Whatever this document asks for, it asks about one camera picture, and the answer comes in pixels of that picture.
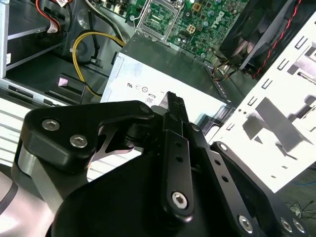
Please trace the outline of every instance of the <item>label sticker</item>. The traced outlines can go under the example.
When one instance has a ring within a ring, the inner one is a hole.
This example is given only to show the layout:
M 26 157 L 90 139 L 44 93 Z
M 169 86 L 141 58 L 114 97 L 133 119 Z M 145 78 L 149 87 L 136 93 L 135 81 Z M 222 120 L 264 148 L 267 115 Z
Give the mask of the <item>label sticker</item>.
M 67 0 L 56 0 L 56 2 L 61 6 L 61 7 L 64 7 L 68 1 Z
M 10 64 L 11 63 L 11 53 L 8 53 L 6 55 L 6 65 Z
M 51 33 L 56 33 L 57 31 L 58 31 L 58 27 L 57 27 L 56 23 L 53 21 L 50 21 L 50 27 L 47 30 L 47 33 L 51 34 Z

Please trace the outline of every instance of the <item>silver screw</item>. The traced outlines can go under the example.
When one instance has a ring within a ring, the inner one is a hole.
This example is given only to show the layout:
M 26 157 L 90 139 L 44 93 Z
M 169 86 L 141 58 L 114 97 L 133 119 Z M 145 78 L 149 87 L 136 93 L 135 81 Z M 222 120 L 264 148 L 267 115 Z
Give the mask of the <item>silver screw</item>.
M 88 145 L 88 141 L 85 136 L 82 135 L 74 135 L 70 138 L 70 143 L 74 147 L 84 148 Z
M 301 225 L 301 223 L 299 223 L 297 220 L 293 219 L 293 223 L 295 225 L 295 227 L 302 233 L 305 233 L 305 230 L 303 228 L 303 226 Z
M 199 132 L 199 127 L 195 124 L 192 124 L 192 128 L 194 129 L 194 131 Z
M 185 209 L 188 206 L 186 197 L 180 192 L 174 192 L 172 194 L 172 201 L 179 209 Z
M 219 146 L 222 148 L 222 150 L 227 151 L 227 147 L 225 147 L 224 144 L 219 144 Z
M 287 231 L 289 231 L 290 233 L 293 232 L 292 227 L 290 226 L 290 224 L 289 224 L 286 220 L 284 220 L 283 218 L 281 218 L 281 223 L 282 223 L 283 227 L 284 227 Z
M 43 126 L 44 129 L 48 131 L 56 131 L 60 128 L 59 122 L 53 119 L 45 119 L 41 125 Z
M 239 224 L 241 225 L 241 227 L 249 234 L 252 234 L 253 232 L 253 228 L 252 228 L 252 225 L 250 223 L 250 221 L 244 217 L 244 216 L 239 216 L 238 217 L 238 221 L 239 221 Z
M 140 107 L 140 109 L 141 109 L 143 112 L 145 112 L 145 113 L 149 113 L 149 109 L 148 109 L 147 106 L 142 105 L 142 106 Z
M 171 117 L 173 120 L 178 121 L 178 118 L 177 118 L 175 115 L 171 114 L 170 117 Z

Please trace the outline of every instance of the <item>white metal panel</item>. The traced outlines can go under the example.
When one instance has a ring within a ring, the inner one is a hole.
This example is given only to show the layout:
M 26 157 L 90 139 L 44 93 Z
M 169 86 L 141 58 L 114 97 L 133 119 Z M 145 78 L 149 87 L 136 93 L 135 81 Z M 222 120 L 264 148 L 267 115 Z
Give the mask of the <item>white metal panel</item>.
M 262 144 L 250 141 L 242 125 L 249 115 L 258 116 L 255 108 L 263 98 L 267 97 L 286 116 L 298 113 L 304 106 L 308 96 L 316 97 L 316 75 L 298 69 L 294 75 L 289 69 L 300 60 L 311 47 L 316 45 L 316 13 L 310 18 L 280 57 L 273 63 L 257 85 L 250 91 L 236 112 L 224 124 L 212 141 L 222 141 L 248 165 L 252 171 L 274 192 L 289 183 L 294 177 L 316 161 L 316 127 L 315 111 L 307 119 L 295 121 L 294 126 L 312 143 L 300 149 L 297 160 L 284 156 L 276 147 L 277 138 L 273 133 L 263 130 L 259 137 Z M 310 79 L 305 79 L 297 73 L 303 72 Z

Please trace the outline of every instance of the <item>cable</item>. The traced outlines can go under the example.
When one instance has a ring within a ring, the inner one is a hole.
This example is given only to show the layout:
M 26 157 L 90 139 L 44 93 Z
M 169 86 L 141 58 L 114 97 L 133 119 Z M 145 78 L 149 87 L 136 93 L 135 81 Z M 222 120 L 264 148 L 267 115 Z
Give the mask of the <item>cable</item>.
M 87 84 L 87 82 L 84 80 L 84 77 L 83 77 L 83 75 L 82 75 L 82 73 L 81 73 L 81 70 L 80 70 L 79 65 L 78 65 L 78 62 L 77 62 L 77 57 L 76 57 L 76 50 L 77 50 L 78 45 L 80 44 L 80 42 L 81 42 L 85 37 L 90 36 L 90 35 L 105 36 L 105 37 L 107 37 L 107 38 L 109 38 L 109 39 L 115 41 L 116 43 L 118 43 L 118 44 L 121 45 L 122 47 L 125 45 L 125 43 L 122 42 L 122 41 L 120 41 L 118 38 L 116 38 L 116 37 L 114 37 L 114 36 L 111 36 L 111 35 L 109 35 L 109 34 L 102 33 L 102 32 L 86 32 L 86 33 L 83 33 L 83 34 L 81 34 L 81 35 L 76 39 L 76 41 L 75 41 L 75 43 L 74 43 L 72 55 L 73 55 L 73 62 L 74 62 L 74 66 L 75 66 L 76 73 L 77 73 L 79 79 L 80 79 L 81 81 L 83 81 L 83 82 L 86 84 L 88 90 L 89 90 L 93 95 L 98 96 L 98 97 L 101 97 L 102 94 L 96 93 L 96 92 Z
M 226 62 L 221 63 L 221 64 L 218 65 L 217 67 L 214 67 L 214 68 L 213 68 L 213 71 L 212 71 L 212 75 L 215 73 L 215 70 L 216 70 L 216 69 L 218 69 L 218 68 L 220 68 L 220 67 L 222 67 L 222 66 L 225 66 L 225 65 L 228 64 L 228 63 L 229 63 L 229 61 L 226 61 Z
M 90 30 L 93 31 L 91 11 L 88 11 L 88 18 L 89 18 Z M 100 45 L 98 44 L 96 35 L 92 35 L 92 38 L 93 38 L 93 44 L 94 44 L 94 55 L 91 58 L 97 59 L 98 54 L 99 54 Z
M 60 30 L 60 23 L 59 23 L 56 19 L 54 19 L 54 18 L 48 16 L 47 14 L 45 14 L 45 13 L 42 11 L 42 9 L 40 8 L 40 5 L 39 5 L 39 0 L 36 0 L 36 1 L 35 1 L 35 6 L 36 6 L 38 12 L 39 12 L 43 17 L 45 17 L 45 18 L 48 19 L 49 21 L 54 22 L 54 23 L 57 25 L 58 31 L 59 31 L 59 30 Z
M 263 65 L 262 65 L 262 66 L 258 69 L 258 71 L 252 76 L 253 79 L 255 79 L 256 76 L 258 76 L 258 74 L 260 73 L 260 71 L 265 67 L 265 65 L 266 65 L 266 63 L 267 63 L 267 61 L 268 61 L 268 59 L 269 59 L 270 56 L 271 56 L 272 51 L 275 49 L 276 45 L 283 39 L 283 36 L 284 36 L 285 32 L 287 31 L 287 29 L 290 27 L 291 22 L 292 22 L 294 16 L 296 15 L 297 10 L 298 10 L 298 7 L 299 7 L 299 5 L 301 4 L 301 2 L 302 2 L 302 0 L 298 0 L 296 6 L 295 6 L 295 8 L 294 8 L 293 15 L 292 15 L 291 18 L 288 20 L 287 25 L 286 25 L 285 29 L 282 31 L 280 37 L 275 41 L 275 43 L 273 44 L 273 46 L 272 46 L 271 49 L 269 50 L 268 56 L 266 57 L 265 61 L 263 62 Z
M 313 215 L 309 216 L 309 217 L 305 217 L 304 220 L 308 220 L 308 219 L 311 219 L 313 216 L 315 216 L 316 213 L 314 213 Z
M 70 33 L 70 30 L 71 28 L 73 27 L 73 11 L 71 10 L 71 7 L 69 5 L 69 3 L 71 3 L 72 1 L 69 1 L 67 4 L 66 4 L 66 8 L 68 10 L 68 13 L 69 13 L 69 27 L 68 27 L 68 30 L 66 32 L 66 34 L 63 36 L 63 39 L 65 37 L 67 37 L 67 35 L 69 35 Z
M 227 80 L 228 78 L 230 78 L 233 74 L 235 74 L 238 71 L 238 69 L 232 71 L 231 73 L 228 73 L 228 75 L 223 79 L 223 81 Z
M 117 38 L 120 41 L 123 41 L 123 36 L 122 36 L 122 33 L 121 33 L 120 29 L 118 28 L 117 24 L 111 18 L 109 18 L 103 12 L 99 11 L 98 9 L 96 9 L 88 0 L 83 0 L 83 2 L 87 6 L 87 8 L 90 11 L 92 11 L 97 17 L 99 17 L 100 19 L 102 19 L 103 21 L 108 23 L 110 25 L 110 27 L 113 29 L 113 31 L 116 34 Z
M 297 183 L 292 183 L 292 184 L 301 185 L 301 186 L 307 186 L 307 185 L 314 185 L 314 184 L 316 184 L 316 182 L 311 182 L 311 183 L 306 183 L 306 184 L 297 184 Z
M 310 201 L 310 202 L 302 209 L 302 211 L 301 211 L 301 213 L 302 213 L 301 218 L 303 218 L 303 212 L 304 212 L 304 210 L 305 210 L 309 205 L 311 205 L 313 202 L 314 202 L 313 200 Z

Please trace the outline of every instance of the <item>capacitor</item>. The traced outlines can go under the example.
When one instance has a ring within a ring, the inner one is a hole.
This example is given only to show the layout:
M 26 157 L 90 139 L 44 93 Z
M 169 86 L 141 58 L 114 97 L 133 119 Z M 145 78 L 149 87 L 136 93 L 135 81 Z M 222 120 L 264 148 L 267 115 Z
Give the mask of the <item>capacitor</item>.
M 212 10 L 212 11 L 209 11 L 208 13 L 207 13 L 209 16 L 215 16 L 215 12 Z
M 204 27 L 208 27 L 208 22 L 207 22 L 207 21 L 204 21 L 204 22 L 202 23 L 202 25 L 203 25 Z

